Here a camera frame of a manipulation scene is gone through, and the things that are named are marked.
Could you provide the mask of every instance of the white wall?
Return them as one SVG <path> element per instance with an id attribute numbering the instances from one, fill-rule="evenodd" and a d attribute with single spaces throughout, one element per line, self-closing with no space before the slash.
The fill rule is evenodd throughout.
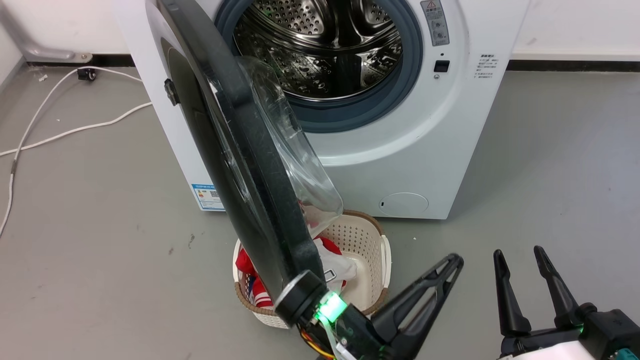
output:
<path id="1" fill-rule="evenodd" d="M 42 45 L 91 53 L 129 52 L 110 0 L 4 1 Z M 640 61 L 637 14 L 639 0 L 532 0 L 514 58 Z"/>
<path id="2" fill-rule="evenodd" d="M 640 1 L 531 0 L 514 57 L 640 61 Z"/>
<path id="3" fill-rule="evenodd" d="M 20 54 L 9 34 L 0 26 L 0 86 L 21 59 L 22 54 Z"/>

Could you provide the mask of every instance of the stainless steel drum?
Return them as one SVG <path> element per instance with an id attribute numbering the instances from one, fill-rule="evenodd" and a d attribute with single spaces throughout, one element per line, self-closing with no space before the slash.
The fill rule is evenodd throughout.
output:
<path id="1" fill-rule="evenodd" d="M 276 70 L 289 95 L 312 101 L 371 89 L 402 55 L 396 27 L 371 0 L 256 0 L 234 39 Z"/>

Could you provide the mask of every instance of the green led light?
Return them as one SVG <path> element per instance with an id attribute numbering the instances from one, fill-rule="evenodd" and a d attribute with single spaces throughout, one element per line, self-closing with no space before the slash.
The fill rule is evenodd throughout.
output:
<path id="1" fill-rule="evenodd" d="M 324 316 L 329 322 L 335 322 L 346 309 L 347 303 L 342 301 L 338 294 L 332 293 L 325 303 L 320 304 L 316 318 L 320 319 L 320 316 Z"/>

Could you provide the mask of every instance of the power cord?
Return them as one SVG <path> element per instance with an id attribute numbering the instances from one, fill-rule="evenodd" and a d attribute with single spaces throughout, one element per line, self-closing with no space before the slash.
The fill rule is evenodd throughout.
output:
<path id="1" fill-rule="evenodd" d="M 29 126 L 27 126 L 27 129 L 25 130 L 24 134 L 22 135 L 22 139 L 20 139 L 20 143 L 18 144 L 18 147 L 16 149 L 14 149 L 14 150 L 0 152 L 0 156 L 4 156 L 4 155 L 15 153 L 15 155 L 13 156 L 13 163 L 11 165 L 11 174 L 10 174 L 10 177 L 9 177 L 9 203 L 7 204 L 7 207 L 6 207 L 6 213 L 4 214 L 4 220 L 2 222 L 2 225 L 0 225 L 0 237 L 2 237 L 2 234 L 4 232 L 4 227 L 6 226 L 6 223 L 9 220 L 9 213 L 11 212 L 11 205 L 12 205 L 12 202 L 13 202 L 13 180 L 15 178 L 15 171 L 16 171 L 17 166 L 18 166 L 18 158 L 19 158 L 20 152 L 22 150 L 31 149 L 31 148 L 34 148 L 36 146 L 43 145 L 43 144 L 51 142 L 53 140 L 57 140 L 57 139 L 62 138 L 64 136 L 76 133 L 78 131 L 87 130 L 87 129 L 93 129 L 95 127 L 100 127 L 100 126 L 107 126 L 107 125 L 115 124 L 118 121 L 126 118 L 130 114 L 134 113 L 135 111 L 138 111 L 138 110 L 140 110 L 142 108 L 145 108 L 145 107 L 151 105 L 151 102 L 147 102 L 145 104 L 136 106 L 135 108 L 127 111 L 126 113 L 122 114 L 120 117 L 118 117 L 115 120 L 112 120 L 112 121 L 109 121 L 109 122 L 103 122 L 103 123 L 95 124 L 95 125 L 79 127 L 77 129 L 73 129 L 73 130 L 67 131 L 65 133 L 56 135 L 56 136 L 54 136 L 52 138 L 48 138 L 46 140 L 42 140 L 41 142 L 37 142 L 37 143 L 31 144 L 31 145 L 23 146 L 25 140 L 29 136 L 29 132 L 31 131 L 31 128 L 33 127 L 33 124 L 35 123 L 36 119 L 38 118 L 38 115 L 40 114 L 40 111 L 42 110 L 44 105 L 47 103 L 49 98 L 51 97 L 51 94 L 53 94 L 53 92 L 56 91 L 58 86 L 60 86 L 60 84 L 62 84 L 62 82 L 64 80 L 66 80 L 69 76 L 71 76 L 73 74 L 76 74 L 78 70 L 82 70 L 82 69 L 101 70 L 101 71 L 104 71 L 104 72 L 110 72 L 112 74 L 122 75 L 122 76 L 125 76 L 125 77 L 129 78 L 129 79 L 133 79 L 133 80 L 142 82 L 141 79 L 138 79 L 135 76 L 131 76 L 131 75 L 125 74 L 123 72 L 119 72 L 119 71 L 115 71 L 115 70 L 109 70 L 109 69 L 105 69 L 105 68 L 102 68 L 102 67 L 95 67 L 95 66 L 79 67 L 77 69 L 74 69 L 73 71 L 70 71 L 67 75 L 65 75 L 62 79 L 60 79 L 60 81 L 56 84 L 56 86 L 54 86 L 53 89 L 51 89 L 51 91 L 49 92 L 49 95 L 47 95 L 47 97 L 44 99 L 44 101 L 42 102 L 40 107 L 38 107 L 38 111 L 36 111 L 35 115 L 33 115 L 33 118 L 31 119 L 31 122 L 29 123 Z"/>

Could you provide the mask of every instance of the door glass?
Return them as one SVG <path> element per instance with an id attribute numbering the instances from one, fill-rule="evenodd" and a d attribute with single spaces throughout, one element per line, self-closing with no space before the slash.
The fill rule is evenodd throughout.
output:
<path id="1" fill-rule="evenodd" d="M 342 198 L 300 128 L 274 70 L 252 57 L 240 57 L 238 62 L 283 159 L 309 234 L 315 238 L 342 214 Z"/>

